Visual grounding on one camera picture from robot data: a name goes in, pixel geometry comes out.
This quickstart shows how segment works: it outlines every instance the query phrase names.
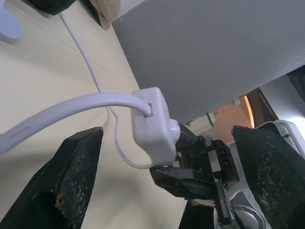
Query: white charging cable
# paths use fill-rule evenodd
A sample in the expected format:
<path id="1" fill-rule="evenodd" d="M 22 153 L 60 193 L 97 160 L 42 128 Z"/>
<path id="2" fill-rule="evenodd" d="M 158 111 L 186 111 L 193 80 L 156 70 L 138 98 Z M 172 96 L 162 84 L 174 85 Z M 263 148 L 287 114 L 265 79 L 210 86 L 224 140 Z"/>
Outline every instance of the white charging cable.
<path id="1" fill-rule="evenodd" d="M 152 109 L 151 107 L 145 103 L 143 100 L 139 99 L 136 96 L 125 94 L 125 93 L 104 93 L 102 92 L 101 86 L 98 84 L 97 78 L 93 71 L 93 68 L 89 62 L 87 55 L 85 54 L 83 48 L 80 46 L 78 40 L 75 38 L 72 30 L 70 29 L 67 21 L 65 20 L 64 14 L 60 14 L 62 21 L 64 22 L 65 26 L 67 27 L 69 33 L 71 34 L 72 38 L 74 39 L 75 43 L 79 47 L 88 68 L 92 74 L 93 80 L 96 84 L 96 87 L 99 90 L 99 93 L 95 94 L 88 94 L 79 96 L 62 103 L 56 104 L 52 107 L 49 107 L 34 116 L 27 118 L 23 122 L 19 123 L 12 129 L 8 130 L 4 134 L 0 135 L 0 154 L 3 154 L 22 141 L 26 140 L 30 136 L 34 135 L 35 133 L 39 132 L 40 130 L 54 124 L 55 122 L 74 115 L 76 113 L 86 111 L 89 109 L 97 108 L 97 107 L 105 107 L 105 106 L 126 106 L 136 110 L 141 111 L 144 116 L 151 116 Z M 108 109 L 112 112 L 115 117 L 116 124 L 115 124 L 115 145 L 117 150 L 122 157 L 122 159 L 131 167 L 137 169 L 148 169 L 152 167 L 152 164 L 148 165 L 139 165 L 130 161 L 125 154 L 123 153 L 120 143 L 118 140 L 118 115 L 115 111 L 108 107 Z"/>
<path id="2" fill-rule="evenodd" d="M 76 39 L 76 36 L 75 34 L 73 33 L 70 25 L 68 24 L 67 20 L 66 20 L 66 17 L 65 17 L 65 14 L 64 12 L 61 12 L 60 14 L 60 17 L 63 21 L 63 23 L 65 24 L 65 26 L 67 27 L 67 30 L 69 31 L 71 37 L 73 38 L 73 40 L 75 41 L 77 47 L 79 48 L 79 50 L 81 51 L 81 54 L 82 56 L 84 57 L 87 65 L 88 65 L 88 68 L 90 70 L 90 73 L 92 75 L 92 78 L 94 80 L 94 83 L 98 89 L 98 91 L 100 93 L 103 93 L 103 89 L 102 87 L 99 85 L 98 83 L 98 80 L 97 80 L 97 77 L 94 73 L 94 70 L 93 70 L 93 67 L 92 65 L 90 64 L 90 61 L 89 61 L 89 58 L 87 57 L 84 49 L 82 48 L 81 44 L 79 43 L 79 41 Z M 115 117 L 115 130 L 114 130 L 114 141 L 115 141 L 115 145 L 116 145 L 116 148 L 120 154 L 120 156 L 122 157 L 122 159 L 128 164 L 130 165 L 131 167 L 134 167 L 134 168 L 137 168 L 137 169 L 149 169 L 150 167 L 152 167 L 153 165 L 152 164 L 147 164 L 147 165 L 139 165 L 139 164 L 136 164 L 136 163 L 133 163 L 131 160 L 129 160 L 126 155 L 123 153 L 122 149 L 121 149 L 121 146 L 120 146 L 120 143 L 119 143 L 119 137 L 118 137 L 118 132 L 119 132 L 119 117 L 118 115 L 116 114 L 116 112 L 111 108 L 111 107 L 108 107 L 108 109 L 110 110 L 110 112 L 113 114 L 113 116 Z"/>
<path id="3" fill-rule="evenodd" d="M 126 106 L 151 115 L 151 107 L 141 99 L 126 93 L 94 93 L 82 95 L 51 106 L 0 135 L 0 154 L 61 119 L 82 111 L 105 106 Z"/>

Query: white power adapter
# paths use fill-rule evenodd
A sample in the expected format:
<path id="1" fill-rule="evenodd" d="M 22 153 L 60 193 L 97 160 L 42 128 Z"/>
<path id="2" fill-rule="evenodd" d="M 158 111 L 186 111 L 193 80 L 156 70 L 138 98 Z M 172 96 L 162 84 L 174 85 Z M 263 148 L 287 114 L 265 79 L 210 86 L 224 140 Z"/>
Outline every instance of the white power adapter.
<path id="1" fill-rule="evenodd" d="M 17 17 L 4 8 L 5 0 L 0 0 L 0 40 L 10 43 L 22 35 L 22 27 Z"/>
<path id="2" fill-rule="evenodd" d="M 159 88 L 142 89 L 134 96 L 148 103 L 152 115 L 132 109 L 132 131 L 135 142 L 151 158 L 154 166 L 169 165 L 176 158 L 175 144 L 180 137 L 178 122 L 170 118 L 166 101 Z"/>

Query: orange light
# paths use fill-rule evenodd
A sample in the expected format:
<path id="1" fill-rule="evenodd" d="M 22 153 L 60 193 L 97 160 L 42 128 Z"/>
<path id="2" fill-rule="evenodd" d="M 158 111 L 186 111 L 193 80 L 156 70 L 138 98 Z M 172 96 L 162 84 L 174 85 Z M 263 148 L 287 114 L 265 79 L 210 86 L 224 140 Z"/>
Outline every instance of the orange light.
<path id="1" fill-rule="evenodd" d="M 249 115 L 250 115 L 250 122 L 251 122 L 251 126 L 252 128 L 254 128 L 254 118 L 253 118 L 253 113 L 252 113 L 252 109 L 251 109 L 251 106 L 250 106 L 250 103 L 249 103 L 249 100 L 248 100 L 248 97 L 245 95 L 244 97 L 244 100 L 246 102 L 246 105 L 247 105 L 247 108 L 248 108 L 248 112 L 249 112 Z"/>

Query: beige table surface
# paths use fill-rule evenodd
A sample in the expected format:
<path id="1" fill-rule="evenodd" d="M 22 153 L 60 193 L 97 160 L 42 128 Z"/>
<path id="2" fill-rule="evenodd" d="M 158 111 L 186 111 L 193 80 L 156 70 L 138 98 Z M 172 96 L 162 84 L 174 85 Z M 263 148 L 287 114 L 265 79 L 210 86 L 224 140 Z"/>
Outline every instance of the beige table surface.
<path id="1" fill-rule="evenodd" d="M 0 132 L 53 104 L 97 92 L 86 63 L 59 16 L 38 13 L 21 0 L 6 9 L 22 23 L 16 44 L 0 42 Z M 107 92 L 139 89 L 113 28 L 102 30 L 75 2 L 66 18 L 91 59 Z M 116 107 L 120 142 L 136 163 L 149 163 L 134 143 L 130 109 Z M 104 127 L 95 186 L 83 229 L 177 229 L 185 201 L 157 187 L 148 170 L 136 170 L 120 158 L 114 144 L 115 120 L 105 108 L 73 115 L 44 129 L 0 156 L 0 219 L 33 174 L 75 132 Z"/>

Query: small white plug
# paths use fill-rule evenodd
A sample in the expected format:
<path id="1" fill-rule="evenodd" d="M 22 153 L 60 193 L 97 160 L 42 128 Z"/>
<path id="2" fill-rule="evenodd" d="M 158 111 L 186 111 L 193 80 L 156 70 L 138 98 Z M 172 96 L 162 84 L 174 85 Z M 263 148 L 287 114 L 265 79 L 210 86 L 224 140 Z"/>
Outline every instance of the small white plug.
<path id="1" fill-rule="evenodd" d="M 166 101 L 159 88 L 136 91 L 134 96 L 141 98 L 152 108 L 152 115 L 132 109 L 132 132 L 135 142 L 151 158 L 154 166 L 169 165 L 176 158 L 176 142 L 180 137 L 178 122 L 170 118 Z"/>

